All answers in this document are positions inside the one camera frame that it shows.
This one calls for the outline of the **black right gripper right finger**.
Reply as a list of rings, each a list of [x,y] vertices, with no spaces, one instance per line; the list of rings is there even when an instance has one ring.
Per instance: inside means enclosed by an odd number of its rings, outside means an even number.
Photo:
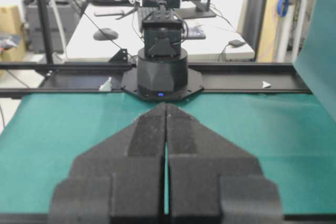
[[[253,154],[166,107],[173,223],[282,223],[277,185]]]

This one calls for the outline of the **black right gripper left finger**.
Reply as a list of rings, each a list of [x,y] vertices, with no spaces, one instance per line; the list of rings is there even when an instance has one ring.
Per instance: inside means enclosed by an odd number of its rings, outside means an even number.
[[[158,223],[166,105],[79,154],[54,190],[50,223]]]

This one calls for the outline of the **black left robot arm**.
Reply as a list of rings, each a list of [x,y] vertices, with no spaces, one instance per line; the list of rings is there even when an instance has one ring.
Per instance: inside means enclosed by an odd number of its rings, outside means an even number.
[[[142,20],[144,47],[136,67],[125,72],[121,89],[144,101],[179,101],[204,90],[202,74],[188,66],[182,48],[185,21],[165,1]]]

